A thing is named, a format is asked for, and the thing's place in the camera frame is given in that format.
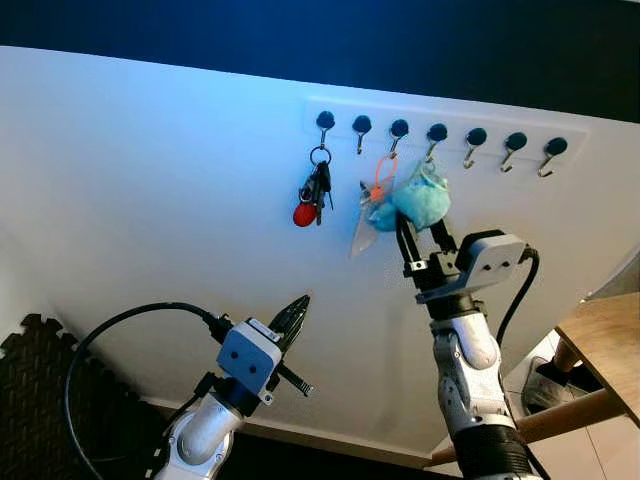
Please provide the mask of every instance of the wall hook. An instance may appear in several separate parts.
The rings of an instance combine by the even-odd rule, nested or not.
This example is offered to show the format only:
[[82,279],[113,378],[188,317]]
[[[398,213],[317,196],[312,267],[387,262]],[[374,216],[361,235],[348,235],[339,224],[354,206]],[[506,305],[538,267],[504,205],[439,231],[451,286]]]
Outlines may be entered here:
[[556,137],[549,140],[549,143],[547,143],[544,146],[544,154],[547,158],[542,163],[542,165],[540,165],[540,168],[538,169],[538,176],[540,178],[548,177],[553,173],[553,170],[548,170],[545,173],[542,173],[542,170],[544,169],[544,167],[547,166],[547,164],[551,161],[553,157],[555,157],[556,155],[560,155],[561,153],[564,153],[568,146],[569,144],[562,137]]
[[502,173],[507,173],[513,168],[512,162],[510,161],[511,155],[513,155],[513,152],[524,148],[526,144],[527,136],[522,132],[512,133],[507,137],[507,140],[504,142],[504,148],[507,149],[507,156],[504,157],[502,165],[500,165]]
[[371,130],[371,119],[366,115],[359,115],[351,126],[358,134],[358,155],[362,153],[362,137]]
[[324,150],[324,137],[327,134],[327,130],[332,129],[335,124],[336,121],[333,118],[333,113],[328,110],[320,112],[320,115],[316,118],[316,125],[318,125],[320,130],[322,130],[322,137],[320,137],[320,150]]
[[409,124],[402,119],[396,120],[391,124],[389,131],[391,132],[391,137],[393,137],[393,144],[391,145],[391,150],[389,150],[389,156],[395,158],[398,140],[409,133]]
[[469,145],[469,151],[464,157],[464,168],[471,168],[475,163],[475,160],[471,158],[473,151],[487,141],[487,131],[484,128],[474,128],[467,133],[467,145]]
[[433,157],[431,156],[433,153],[433,149],[436,145],[447,138],[447,127],[443,123],[436,123],[432,125],[429,131],[427,132],[427,141],[429,142],[429,150],[427,150],[427,155],[425,156],[425,161],[427,163],[431,163],[433,161]]

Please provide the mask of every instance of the orange string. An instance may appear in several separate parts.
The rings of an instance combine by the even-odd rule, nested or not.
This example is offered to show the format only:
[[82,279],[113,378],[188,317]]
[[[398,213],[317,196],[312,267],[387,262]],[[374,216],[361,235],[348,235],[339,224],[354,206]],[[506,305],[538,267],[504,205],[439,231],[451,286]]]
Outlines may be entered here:
[[[393,167],[391,167],[391,171],[389,172],[389,174],[382,180],[380,180],[380,170],[382,169],[382,165],[386,160],[393,161]],[[372,202],[379,202],[384,199],[384,184],[386,182],[390,182],[393,179],[397,169],[398,155],[395,153],[389,153],[378,161],[378,166],[376,167],[376,183],[370,189]]]

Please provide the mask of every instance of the key rack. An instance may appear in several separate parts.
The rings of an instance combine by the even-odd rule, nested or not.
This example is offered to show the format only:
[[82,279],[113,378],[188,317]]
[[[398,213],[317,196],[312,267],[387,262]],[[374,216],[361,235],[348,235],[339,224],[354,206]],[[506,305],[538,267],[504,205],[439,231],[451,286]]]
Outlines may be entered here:
[[[401,145],[424,148],[427,152],[429,141],[427,132],[436,124],[443,124],[447,129],[447,138],[438,142],[437,151],[460,152],[460,163],[469,151],[467,136],[474,129],[483,129],[486,140],[478,146],[473,158],[493,156],[502,161],[507,154],[505,141],[515,132],[522,132],[527,137],[526,145],[513,155],[514,168],[518,162],[536,162],[542,165],[546,159],[545,146],[555,138],[563,138],[567,142],[566,150],[549,162],[549,167],[556,174],[573,163],[579,156],[589,132],[569,125],[540,124],[523,121],[507,116],[462,115],[427,109],[412,109],[406,106],[373,105],[357,101],[343,101],[329,98],[309,98],[304,112],[304,130],[317,135],[316,119],[322,111],[330,111],[335,118],[335,126],[327,132],[327,137],[348,138],[354,142],[354,154],[358,142],[358,133],[354,131],[354,120],[366,116],[371,121],[371,129],[362,139],[362,149],[380,150],[380,143],[389,144],[391,137],[389,128],[397,119],[404,119],[409,125],[409,133],[402,138]],[[496,174],[508,175],[500,171],[500,162],[495,163]]]

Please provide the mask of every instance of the baseboard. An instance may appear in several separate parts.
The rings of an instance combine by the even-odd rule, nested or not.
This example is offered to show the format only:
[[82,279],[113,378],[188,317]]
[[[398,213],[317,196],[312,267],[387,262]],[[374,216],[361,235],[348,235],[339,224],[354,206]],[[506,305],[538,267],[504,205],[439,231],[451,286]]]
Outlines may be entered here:
[[[175,410],[180,406],[176,402],[158,398],[147,397],[144,400],[166,410]],[[420,470],[425,468],[429,459],[428,454],[399,449],[392,445],[257,418],[249,418],[240,431],[269,440]]]

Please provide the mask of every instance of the red key fob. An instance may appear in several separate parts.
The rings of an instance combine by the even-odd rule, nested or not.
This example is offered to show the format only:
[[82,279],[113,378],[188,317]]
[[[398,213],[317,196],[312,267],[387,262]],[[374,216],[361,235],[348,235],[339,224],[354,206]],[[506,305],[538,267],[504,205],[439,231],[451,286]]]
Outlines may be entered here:
[[316,207],[311,203],[300,203],[293,212],[293,223],[308,227],[316,218]]

